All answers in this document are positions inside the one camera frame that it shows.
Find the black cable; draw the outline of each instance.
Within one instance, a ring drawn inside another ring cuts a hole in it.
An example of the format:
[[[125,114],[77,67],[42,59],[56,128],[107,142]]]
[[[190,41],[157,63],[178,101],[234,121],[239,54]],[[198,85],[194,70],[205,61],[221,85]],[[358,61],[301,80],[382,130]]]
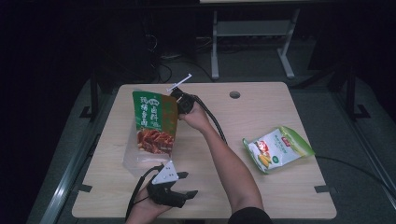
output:
[[[225,144],[227,144],[227,140],[225,139],[224,133],[223,133],[223,131],[222,131],[220,125],[219,125],[219,122],[216,120],[215,116],[210,112],[210,110],[206,107],[204,102],[202,102],[202,100],[198,96],[191,95],[191,97],[194,98],[195,102],[198,105],[200,105],[204,109],[204,111],[206,111],[207,115],[213,120],[213,122],[215,123],[216,127],[218,128],[219,135],[220,135],[221,139],[225,142]]]
[[[375,182],[377,182],[378,184],[380,184],[382,187],[384,187],[384,188],[388,191],[388,193],[390,194],[390,196],[393,198],[393,200],[396,201],[396,194],[395,194],[395,192],[393,192],[393,191],[388,187],[388,185],[384,183],[383,180],[381,180],[380,178],[376,177],[376,175],[373,175],[371,172],[369,172],[369,171],[367,171],[367,170],[364,170],[364,169],[362,169],[362,168],[360,168],[360,167],[358,167],[358,166],[356,166],[356,165],[350,164],[350,163],[348,163],[348,162],[346,162],[346,161],[340,161],[340,160],[337,160],[337,159],[334,159],[334,158],[324,157],[324,156],[315,156],[315,157],[316,157],[317,159],[323,159],[323,160],[329,160],[329,161],[337,161],[337,162],[343,163],[344,165],[347,165],[347,166],[349,166],[349,167],[352,167],[352,168],[355,168],[355,169],[359,170],[360,172],[364,173],[365,175],[368,175],[369,177],[371,177]]]
[[[211,49],[212,45],[212,37],[206,37],[203,39],[208,39],[208,41],[204,42],[204,44],[201,44],[200,46],[196,47],[195,51],[197,53],[205,52],[205,50]]]
[[[211,80],[211,81],[214,81],[214,80],[212,79],[212,76],[210,76],[209,73],[208,73],[201,65],[199,65],[198,63],[193,63],[193,62],[189,62],[189,61],[182,61],[182,62],[166,62],[166,63],[190,63],[190,64],[193,64],[193,65],[195,65],[195,66],[201,68],[201,70],[204,71],[204,73],[210,78],[210,80]]]
[[[241,44],[235,43],[235,41],[231,39],[224,39],[224,42],[225,43],[220,43],[218,41],[218,53],[235,54],[243,50]]]
[[[163,63],[160,63],[159,66],[165,67],[166,69],[169,70],[169,77],[166,80],[163,80],[163,78],[161,77],[161,73],[160,72],[158,73],[158,77],[159,77],[159,80],[161,81],[161,83],[166,83],[166,82],[168,82],[171,79],[171,77],[173,75],[172,69],[169,66],[166,66]]]
[[[145,181],[146,176],[148,176],[148,174],[151,173],[154,170],[157,170],[158,172],[160,172],[163,167],[164,167],[163,164],[161,164],[159,166],[154,166],[154,167],[150,168],[145,174],[140,176],[140,179],[137,182],[136,187],[134,188],[134,192],[132,193],[131,200],[128,203],[128,208],[126,210],[126,215],[125,215],[125,221],[126,221],[126,219],[128,219],[128,216],[131,214],[131,210],[132,210],[132,208],[134,207],[135,204],[140,203],[140,202],[146,200],[147,198],[149,198],[149,196],[148,196],[148,197],[146,197],[146,198],[144,198],[144,199],[142,199],[142,200],[140,200],[140,201],[138,201],[136,203],[134,202],[134,200],[136,199],[137,193],[139,192],[140,188],[143,185],[143,182]]]

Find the black cable on floor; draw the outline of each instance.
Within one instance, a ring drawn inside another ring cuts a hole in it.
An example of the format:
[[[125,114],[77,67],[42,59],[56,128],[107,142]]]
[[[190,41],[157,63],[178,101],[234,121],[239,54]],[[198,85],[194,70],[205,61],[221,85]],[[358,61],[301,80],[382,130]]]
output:
[[[173,75],[172,69],[169,66],[166,66],[163,63],[160,63],[159,66],[162,66],[162,67],[168,69],[168,71],[169,71],[169,77],[166,80],[163,80],[163,78],[161,77],[161,73],[158,73],[159,81],[161,81],[161,83],[167,83],[169,81],[169,79],[171,79],[171,77]]]
[[[204,71],[204,73],[210,78],[210,80],[211,81],[214,81],[213,79],[212,79],[212,76],[210,76],[209,75],[209,73],[200,65],[200,64],[198,64],[198,63],[194,63],[194,62],[189,62],[189,61],[181,61],[181,62],[166,62],[166,63],[190,63],[190,64],[193,64],[193,65],[195,65],[195,66],[197,66],[197,67],[199,67],[202,71]]]
[[[316,157],[317,159],[323,159],[323,160],[328,160],[328,161],[337,161],[337,162],[343,163],[344,165],[347,165],[347,166],[349,166],[349,167],[352,167],[352,168],[354,168],[354,169],[356,169],[356,170],[358,170],[358,171],[364,173],[365,175],[368,175],[368,176],[371,177],[375,182],[377,182],[377,183],[380,184],[382,187],[384,187],[384,188],[387,190],[387,192],[390,194],[390,196],[393,198],[393,200],[396,201],[396,194],[395,194],[395,192],[393,192],[393,191],[388,187],[388,185],[385,184],[385,182],[384,182],[382,179],[376,177],[376,175],[373,175],[371,172],[369,172],[369,171],[367,171],[367,170],[364,170],[364,169],[360,168],[359,166],[356,166],[356,165],[353,165],[353,164],[351,164],[351,163],[348,163],[348,162],[346,162],[346,161],[340,161],[340,160],[337,160],[337,159],[334,159],[334,158],[324,157],[324,156],[315,156],[315,157]]]

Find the wire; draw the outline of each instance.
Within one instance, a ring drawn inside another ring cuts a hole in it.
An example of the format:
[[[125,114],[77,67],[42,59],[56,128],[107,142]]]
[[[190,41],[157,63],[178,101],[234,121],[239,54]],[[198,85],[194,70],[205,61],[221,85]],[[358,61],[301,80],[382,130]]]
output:
[[[154,47],[152,47],[151,49],[148,49],[148,51],[154,52],[154,50],[157,48],[157,45],[158,45],[157,37],[155,37],[154,35],[146,35],[146,37],[154,38]]]
[[[193,62],[189,62],[189,61],[182,61],[182,62],[166,62],[166,63],[190,63],[190,64],[193,64],[193,65],[195,65],[195,66],[201,68],[201,70],[204,71],[204,73],[210,78],[211,81],[215,81],[215,80],[212,79],[212,76],[210,76],[209,73],[207,73],[207,71],[206,71],[201,65],[199,65],[198,63],[193,63]]]
[[[218,41],[218,52],[219,53],[235,54],[242,50],[243,50],[242,45],[239,43],[235,43],[235,41],[233,41],[233,39],[224,38],[224,40]]]
[[[197,102],[198,105],[200,105],[206,111],[207,115],[213,120],[213,122],[215,123],[216,127],[218,128],[219,135],[220,135],[221,139],[225,142],[225,144],[227,144],[227,139],[225,138],[225,135],[224,135],[224,133],[223,133],[218,121],[216,120],[215,116],[210,112],[210,110],[206,107],[204,102],[202,102],[202,100],[198,96],[191,95],[191,97],[194,98],[195,102]]]
[[[205,43],[201,44],[200,46],[196,47],[196,51],[198,53],[203,52],[203,49],[210,49],[210,44],[212,43],[212,37],[201,37],[201,38],[197,38],[197,40],[206,40]]]
[[[146,197],[146,198],[144,198],[144,199],[142,199],[142,200],[140,200],[140,201],[138,201],[138,202],[136,202],[136,203],[134,202],[134,200],[136,199],[137,193],[139,192],[140,188],[141,188],[142,185],[143,185],[143,182],[145,181],[146,176],[148,176],[148,174],[151,173],[151,171],[154,171],[154,170],[160,172],[161,169],[162,169],[163,167],[164,167],[163,164],[161,164],[161,165],[159,165],[159,166],[154,166],[154,167],[150,168],[145,174],[143,174],[142,176],[140,176],[140,179],[139,179],[139,181],[137,182],[136,187],[134,188],[134,192],[132,193],[131,200],[130,200],[129,203],[128,203],[128,208],[127,208],[127,210],[126,210],[126,215],[125,215],[125,221],[126,221],[126,219],[128,218],[129,214],[131,213],[131,210],[132,210],[132,208],[134,207],[134,205],[137,204],[137,203],[140,203],[140,202],[142,202],[142,201],[144,201],[144,200],[146,200],[146,199],[150,196],[150,195],[149,195],[148,197]]]
[[[161,73],[160,73],[160,72],[158,73],[158,79],[159,79],[159,81],[161,81],[161,83],[166,83],[166,82],[169,81],[169,79],[171,79],[171,77],[172,77],[172,75],[173,75],[172,69],[171,69],[169,66],[166,66],[166,65],[163,64],[163,63],[160,63],[159,66],[165,67],[166,69],[169,70],[169,77],[168,77],[166,80],[163,80],[163,78],[161,77]]]
[[[168,56],[161,56],[161,59],[163,60],[174,60],[176,58],[180,58],[182,55],[181,54],[174,54],[174,55],[168,55]]]
[[[384,188],[388,191],[389,195],[393,198],[393,200],[396,201],[396,194],[395,194],[395,192],[393,192],[393,191],[388,187],[388,185],[385,184],[385,182],[384,182],[383,180],[381,180],[380,178],[376,177],[376,176],[373,175],[371,172],[369,172],[369,171],[367,171],[367,170],[364,170],[364,169],[362,169],[362,168],[360,168],[360,167],[358,167],[358,166],[356,166],[356,165],[350,164],[350,163],[348,163],[348,162],[346,162],[346,161],[340,161],[340,160],[337,160],[337,159],[334,159],[334,158],[324,157],[324,156],[316,156],[316,158],[317,158],[317,159],[323,159],[323,160],[329,160],[329,161],[337,161],[337,162],[343,163],[344,165],[347,165],[347,166],[349,166],[349,167],[352,167],[352,168],[355,168],[355,169],[359,170],[360,172],[364,173],[365,175],[368,175],[369,177],[371,177],[375,182],[377,182],[378,184],[380,184],[382,187],[384,187]]]

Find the forearm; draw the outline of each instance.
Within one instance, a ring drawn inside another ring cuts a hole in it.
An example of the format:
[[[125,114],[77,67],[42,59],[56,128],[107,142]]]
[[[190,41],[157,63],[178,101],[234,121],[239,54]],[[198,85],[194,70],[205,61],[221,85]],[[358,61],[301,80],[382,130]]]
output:
[[[155,220],[158,216],[155,209],[149,209],[145,207],[139,207],[135,205],[126,220],[126,224],[149,224]]]
[[[201,133],[208,143],[233,212],[248,206],[263,209],[260,191],[246,165],[222,141],[213,127],[205,128]]]

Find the white stick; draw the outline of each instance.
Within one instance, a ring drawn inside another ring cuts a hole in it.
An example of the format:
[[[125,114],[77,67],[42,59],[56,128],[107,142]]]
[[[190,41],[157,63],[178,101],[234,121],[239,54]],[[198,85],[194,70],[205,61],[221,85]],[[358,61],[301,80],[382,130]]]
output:
[[[172,91],[174,88],[176,88],[178,85],[180,85],[181,83],[185,82],[187,79],[189,79],[190,77],[192,77],[192,74],[189,74],[188,77],[184,78],[183,80],[179,81],[178,83],[175,83],[172,85],[171,88],[166,89],[166,91]]]

